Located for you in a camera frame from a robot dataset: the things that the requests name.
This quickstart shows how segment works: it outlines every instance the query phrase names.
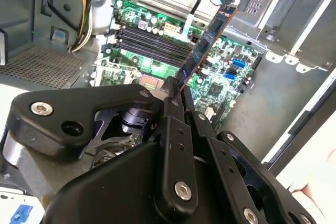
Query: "silver bolt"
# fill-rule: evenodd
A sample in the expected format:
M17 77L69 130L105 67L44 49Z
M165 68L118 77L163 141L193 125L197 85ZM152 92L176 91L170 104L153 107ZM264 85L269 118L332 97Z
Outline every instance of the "silver bolt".
M304 222L305 222L306 224L311 224L311 221L308 219L307 216L305 216L304 214L301 214L301 217L302 217L302 219L304 220Z
M250 224L258 224L259 223L257 216L249 208L244 209L244 216Z
M151 125L151 130L155 129L156 127L157 127L157 123L153 123L153 124Z
M205 120L205 118L206 118L205 115L203 115L203 114L201 114L201 113L198 114L198 117L199 117L200 119L202 119L202 120Z
M45 102L35 102L30 106L30 110L37 115L47 116L53 113L53 108Z
M179 102L176 101L175 99L172 100L172 103L173 103L175 106L179 106Z
M149 97L149 94L146 91L140 91L140 95L143 97Z
M226 137L230 140L233 141L235 138L231 134L226 134Z
M175 184L175 192L181 199L185 201L191 199L191 190L183 181L177 182Z

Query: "green circuit board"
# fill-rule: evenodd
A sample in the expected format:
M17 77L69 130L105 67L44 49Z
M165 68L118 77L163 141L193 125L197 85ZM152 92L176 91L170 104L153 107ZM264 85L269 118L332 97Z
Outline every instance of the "green circuit board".
M192 47L203 32L192 26L187 39L182 38L182 21L129 0L116 0L112 22L149 34L154 33L180 46ZM100 71L97 86L139 83L153 90L160 88L164 80L168 76L175 76L178 70L177 66L118 47L111 52L105 52L104 59L101 62L104 69ZM252 47L220 36L202 67L189 80L188 86L191 88L196 110L205 113L215 130L221 127L239 95L249 86L252 87L253 73L260 59L261 53ZM132 70L121 70L125 66Z

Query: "ram slot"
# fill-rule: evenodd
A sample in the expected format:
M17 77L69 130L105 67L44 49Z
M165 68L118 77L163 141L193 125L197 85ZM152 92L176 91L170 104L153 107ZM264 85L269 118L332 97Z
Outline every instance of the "ram slot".
M182 65L184 60L176 57L167 57L158 51L149 49L147 47L141 46L139 44L133 43L131 41L124 40L120 43L120 48L126 51L132 52L134 54L142 55L175 67L179 67Z
M121 38L122 38L122 41L133 42L133 43L141 45L143 47L147 47L148 49L160 52L161 54L167 55L167 57L171 56L171 57L177 57L181 60L185 60L186 57L188 56L188 54L182 54L182 53L178 52L176 49L163 48L163 47L157 46L155 44L152 44L148 40L139 40L138 38L130 37L127 34L123 34Z
M158 35L151 34L149 32L142 31L142 30L134 28L134 27L127 26L123 31L125 33L136 34L137 36L142 37L143 40L151 40L151 41L153 41L155 43L158 43L159 45L165 45L165 46L170 47L170 48L178 49L178 50L180 50L181 52L183 52L183 53L185 53L187 55L193 49L193 47L189 46L188 44L180 45L177 42L173 42L171 40L167 40L167 39L161 38Z

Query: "motherboard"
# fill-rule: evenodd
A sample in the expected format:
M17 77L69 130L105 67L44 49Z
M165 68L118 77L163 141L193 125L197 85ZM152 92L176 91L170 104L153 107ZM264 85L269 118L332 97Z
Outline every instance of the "motherboard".
M115 0L111 32L103 46L95 86L138 83L159 89L179 67L203 31L184 27L168 17L130 0ZM220 36L188 82L196 110L217 131L240 94L253 87L261 53Z

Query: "black ram slot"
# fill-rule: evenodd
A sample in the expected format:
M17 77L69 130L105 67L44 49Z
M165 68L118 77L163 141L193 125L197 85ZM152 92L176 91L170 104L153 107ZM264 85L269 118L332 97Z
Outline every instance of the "black ram slot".
M122 35L122 40L123 41L124 40L131 41L131 42L134 42L136 44L145 46L148 49L152 49L152 50L155 50L155 51L160 51L163 54L166 54L166 55L169 55L169 56L176 56L176 57L181 58L181 59L186 59L186 57L188 56L188 54L182 54L176 49L161 47L161 46L158 46L156 44L153 44L152 42L150 42L148 40L139 40L138 38L134 38L134 37L126 35L126 34Z
M166 50L169 50L169 51L177 52L178 54L189 55L189 53L191 51L191 50L188 50L188 49L183 49L182 50L182 49L177 48L177 47L172 47L169 44L167 44L165 42L162 42L158 39L146 38L145 36L136 34L132 31L125 32L120 38L122 39L124 37L136 39L136 40L139 40L139 41L143 41L146 44L150 45L151 47L155 47L157 49L163 48L163 49L166 49Z
M153 37L147 36L145 34L138 34L134 31L125 30L124 34L121 36L121 38L123 36L135 37L138 40L147 41L147 42L151 43L152 45L156 45L158 48L159 47L164 47L164 48L167 48L169 50L176 50L179 53L186 54L186 55L188 55L192 50L190 48L182 48L179 45L171 45L170 43L167 43L165 40L162 40L160 37L153 38Z
M143 55L145 57L149 57L151 59L173 65L175 67L180 67L184 60L176 57L167 57L167 55L161 54L155 50L149 49L147 47L143 47L139 44L133 43L131 41L123 41L120 43L120 48L127 50L129 52L133 52L135 54Z
M158 35L148 33L146 31L140 30L138 28L127 26L124 29L124 31L125 32L132 31L135 34L142 35L142 36L144 36L146 38L152 38L152 39L158 40L158 41L160 41L162 43L165 43L168 46L171 46L173 48L178 48L178 49L180 49L182 51L185 51L187 54L189 54L191 52L191 50L193 49L193 47L188 46L187 44L186 45L180 45L180 44L178 44L176 42L173 42L173 41L170 41L170 40L167 40L167 39L163 39L163 38L159 37Z

